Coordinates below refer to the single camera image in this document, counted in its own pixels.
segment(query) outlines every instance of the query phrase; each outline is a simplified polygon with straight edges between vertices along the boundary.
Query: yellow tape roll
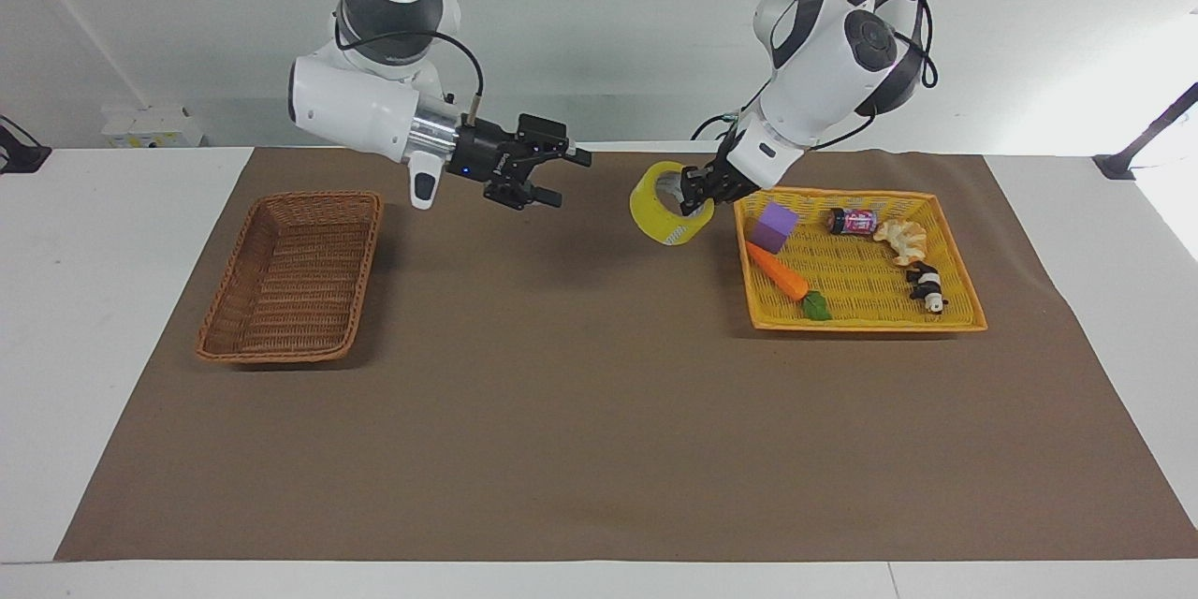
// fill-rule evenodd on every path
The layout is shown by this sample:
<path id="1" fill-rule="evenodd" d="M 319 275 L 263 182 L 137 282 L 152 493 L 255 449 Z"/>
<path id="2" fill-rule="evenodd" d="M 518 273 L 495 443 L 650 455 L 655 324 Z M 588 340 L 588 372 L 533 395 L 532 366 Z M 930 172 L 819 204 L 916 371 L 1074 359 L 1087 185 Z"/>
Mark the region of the yellow tape roll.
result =
<path id="1" fill-rule="evenodd" d="M 702 228 L 710 223 L 715 205 L 710 199 L 690 216 L 679 216 L 667 210 L 658 196 L 659 190 L 682 199 L 683 164 L 677 161 L 659 161 L 649 167 L 641 182 L 637 182 L 628 198 L 629 211 L 636 226 L 651 240 L 665 246 L 682 246 L 690 241 Z"/>

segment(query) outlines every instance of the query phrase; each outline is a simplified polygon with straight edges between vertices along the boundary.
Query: purple cube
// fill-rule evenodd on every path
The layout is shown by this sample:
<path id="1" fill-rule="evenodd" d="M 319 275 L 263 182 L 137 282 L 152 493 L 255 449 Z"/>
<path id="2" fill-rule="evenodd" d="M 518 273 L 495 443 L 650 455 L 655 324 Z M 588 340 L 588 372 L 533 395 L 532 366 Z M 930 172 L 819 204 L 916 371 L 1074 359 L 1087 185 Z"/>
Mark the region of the purple cube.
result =
<path id="1" fill-rule="evenodd" d="M 778 255 L 797 224 L 799 224 L 797 212 L 770 201 L 761 212 L 761 218 L 757 218 L 757 224 L 754 224 L 749 241 Z"/>

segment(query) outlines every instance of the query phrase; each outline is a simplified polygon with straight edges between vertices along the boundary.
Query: croissant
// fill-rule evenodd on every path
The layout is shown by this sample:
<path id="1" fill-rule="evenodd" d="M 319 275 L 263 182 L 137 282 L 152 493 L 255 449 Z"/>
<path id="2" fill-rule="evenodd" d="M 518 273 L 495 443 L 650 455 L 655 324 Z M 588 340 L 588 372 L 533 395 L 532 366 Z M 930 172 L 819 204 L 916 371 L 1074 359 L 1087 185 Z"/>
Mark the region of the croissant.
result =
<path id="1" fill-rule="evenodd" d="M 907 267 L 927 258 L 927 229 L 912 220 L 885 220 L 878 224 L 873 241 L 885 241 L 898 254 L 893 262 Z"/>

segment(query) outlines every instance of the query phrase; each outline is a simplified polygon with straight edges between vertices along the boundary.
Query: wicker basket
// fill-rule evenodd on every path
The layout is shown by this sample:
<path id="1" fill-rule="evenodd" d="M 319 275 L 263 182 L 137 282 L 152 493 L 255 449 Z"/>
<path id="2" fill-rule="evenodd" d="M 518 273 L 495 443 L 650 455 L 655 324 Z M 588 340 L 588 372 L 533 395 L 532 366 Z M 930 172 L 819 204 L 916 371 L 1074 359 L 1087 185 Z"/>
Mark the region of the wicker basket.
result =
<path id="1" fill-rule="evenodd" d="M 364 190 L 273 194 L 250 208 L 195 352 L 220 363 L 314 363 L 350 351 L 382 200 Z"/>
<path id="2" fill-rule="evenodd" d="M 831 321 L 805 319 L 800 305 L 782 295 L 749 260 L 745 229 L 770 201 L 799 214 L 799 224 L 779 259 L 825 297 Z M 927 229 L 927 262 L 940 273 L 940 286 L 948 300 L 944 313 L 928 313 L 922 302 L 910 300 L 912 286 L 904 271 L 890 264 L 894 253 L 885 242 L 828 234 L 831 207 L 877 211 L 878 220 L 915 220 Z M 981 303 L 936 194 L 775 188 L 740 199 L 734 211 L 749 316 L 758 329 L 918 333 L 986 329 Z"/>

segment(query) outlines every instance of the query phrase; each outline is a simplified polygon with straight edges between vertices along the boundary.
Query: white robotic arm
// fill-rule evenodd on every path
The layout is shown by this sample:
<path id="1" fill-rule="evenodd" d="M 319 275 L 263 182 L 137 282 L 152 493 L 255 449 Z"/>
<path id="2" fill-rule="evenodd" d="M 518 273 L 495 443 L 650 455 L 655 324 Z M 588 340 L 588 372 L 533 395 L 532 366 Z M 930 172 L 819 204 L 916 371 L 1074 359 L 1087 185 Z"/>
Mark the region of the white robotic arm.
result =
<path id="1" fill-rule="evenodd" d="M 561 206 L 555 190 L 530 181 L 551 159 L 588 167 L 565 126 L 521 114 L 516 133 L 477 120 L 483 73 L 455 41 L 461 13 L 456 0 L 341 0 L 333 40 L 291 67 L 289 114 L 301 129 L 407 164 L 416 207 L 431 207 L 443 171 L 484 182 L 492 201 L 521 210 Z M 476 66 L 478 90 L 470 113 L 444 96 L 426 54 L 432 40 L 459 46 Z"/>
<path id="2" fill-rule="evenodd" d="M 854 111 L 872 122 L 902 105 L 930 66 L 924 16 L 926 0 L 763 0 L 754 29 L 773 74 L 742 109 L 716 158 L 680 174 L 671 190 L 683 196 L 683 214 L 708 199 L 736 201 L 778 184 Z"/>

